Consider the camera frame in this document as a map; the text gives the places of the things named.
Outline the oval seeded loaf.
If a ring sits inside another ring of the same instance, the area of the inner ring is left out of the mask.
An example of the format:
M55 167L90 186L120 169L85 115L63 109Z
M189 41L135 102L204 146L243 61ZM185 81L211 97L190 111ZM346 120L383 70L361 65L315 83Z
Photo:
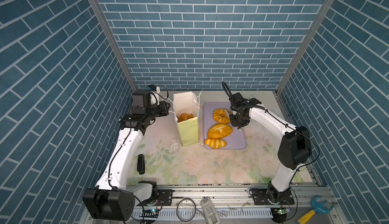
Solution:
M209 139L223 139L233 133L233 128L228 124L218 123L212 126L207 132Z

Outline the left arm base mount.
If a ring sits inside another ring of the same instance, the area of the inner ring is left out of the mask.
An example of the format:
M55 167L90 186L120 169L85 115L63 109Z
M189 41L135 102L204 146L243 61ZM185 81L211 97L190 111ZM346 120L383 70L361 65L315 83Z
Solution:
M173 199L173 190L157 190L156 193L152 193L152 196L143 201L143 205L147 206L171 206Z

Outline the white paper gift bag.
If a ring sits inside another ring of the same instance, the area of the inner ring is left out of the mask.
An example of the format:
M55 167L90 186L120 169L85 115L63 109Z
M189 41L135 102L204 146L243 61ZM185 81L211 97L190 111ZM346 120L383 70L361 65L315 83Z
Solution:
M199 143L200 96L192 91L174 93L172 104L172 113L176 120L182 146L187 147ZM182 113L192 114L194 118L178 122Z

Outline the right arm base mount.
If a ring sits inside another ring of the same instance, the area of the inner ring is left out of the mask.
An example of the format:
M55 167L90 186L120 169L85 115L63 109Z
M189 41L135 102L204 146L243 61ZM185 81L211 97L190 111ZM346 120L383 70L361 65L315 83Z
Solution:
M278 192L275 189L258 189L252 188L248 190L255 205L294 205L295 200L290 189L283 192Z

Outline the blue yellow toy wrench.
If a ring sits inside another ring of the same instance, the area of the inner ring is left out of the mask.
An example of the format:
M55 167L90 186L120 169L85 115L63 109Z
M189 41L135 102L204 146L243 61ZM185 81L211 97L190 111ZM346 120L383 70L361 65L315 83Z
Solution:
M299 218L296 223L297 224L306 224L315 214L321 213L321 214L329 214L333 208L334 205L331 205L329 207L326 207L327 200L324 200L323 202L319 202L318 199L322 198L322 196L315 196L311 200L311 205L313 207L312 210L304 214L301 218Z

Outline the small round striped bun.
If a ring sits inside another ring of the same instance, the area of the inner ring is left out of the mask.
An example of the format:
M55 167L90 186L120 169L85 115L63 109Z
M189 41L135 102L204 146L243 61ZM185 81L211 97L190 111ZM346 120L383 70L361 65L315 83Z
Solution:
M192 119L192 118L194 118L194 116L192 114L182 113L181 116L178 118L178 122L183 122L183 121L186 121L186 120Z

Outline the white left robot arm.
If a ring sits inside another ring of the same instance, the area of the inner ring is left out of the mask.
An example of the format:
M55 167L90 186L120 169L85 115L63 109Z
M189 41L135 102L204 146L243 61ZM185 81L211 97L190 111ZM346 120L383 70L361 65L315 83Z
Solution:
M158 200L156 182L141 181L127 190L129 167L148 126L158 117L169 114L170 103L160 95L160 87L132 94L132 105L119 124L119 133L112 156L95 187L83 194L83 203L93 219L126 222L132 217L135 206L145 207Z

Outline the lavender plastic tray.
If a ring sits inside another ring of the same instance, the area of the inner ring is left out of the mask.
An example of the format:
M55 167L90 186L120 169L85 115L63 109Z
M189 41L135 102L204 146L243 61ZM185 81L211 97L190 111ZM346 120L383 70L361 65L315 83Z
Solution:
M203 138L207 139L207 133L209 129L214 126L217 121L213 119L213 112L217 109L226 109L227 116L232 113L231 105L228 102L205 102L203 106ZM236 127L233 127L230 123L228 124L233 132L222 138L226 142L226 146L220 148L220 150L243 150L246 148L246 138L243 130L238 130Z

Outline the black small remote box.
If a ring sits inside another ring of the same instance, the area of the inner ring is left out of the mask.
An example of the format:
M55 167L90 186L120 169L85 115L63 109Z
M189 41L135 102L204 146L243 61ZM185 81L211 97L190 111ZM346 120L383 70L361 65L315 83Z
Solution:
M140 175L145 174L145 156L143 154L138 155L137 171Z

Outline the braided ring bread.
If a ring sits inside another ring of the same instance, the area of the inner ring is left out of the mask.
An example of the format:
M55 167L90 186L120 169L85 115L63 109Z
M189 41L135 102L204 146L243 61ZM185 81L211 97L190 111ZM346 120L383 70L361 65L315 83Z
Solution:
M218 108L213 111L213 119L217 123L224 123L229 124L230 123L230 115L232 114L232 111L226 108Z

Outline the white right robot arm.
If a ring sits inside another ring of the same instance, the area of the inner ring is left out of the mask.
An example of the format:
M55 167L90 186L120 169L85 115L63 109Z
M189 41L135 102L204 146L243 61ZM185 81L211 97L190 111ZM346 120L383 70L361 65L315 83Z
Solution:
M290 184L297 171L306 165L312 155L309 130L304 126L294 126L272 114L255 98L246 99L240 93L227 93L231 110L229 116L233 127L243 128L254 120L272 132L280 145L277 156L280 165L268 184L267 198L272 204L283 202L290 195Z

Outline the grey handheld device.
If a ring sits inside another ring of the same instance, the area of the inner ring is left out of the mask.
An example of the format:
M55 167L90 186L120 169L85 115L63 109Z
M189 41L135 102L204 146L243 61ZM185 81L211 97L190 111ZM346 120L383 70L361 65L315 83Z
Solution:
M201 200L201 207L207 224L220 224L220 217L210 197Z

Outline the striped long bun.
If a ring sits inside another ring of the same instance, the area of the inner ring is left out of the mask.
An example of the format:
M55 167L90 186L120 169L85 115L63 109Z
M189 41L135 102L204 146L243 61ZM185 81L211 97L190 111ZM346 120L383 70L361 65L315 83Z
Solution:
M227 143L222 139L206 139L205 145L212 149L220 149L225 147Z

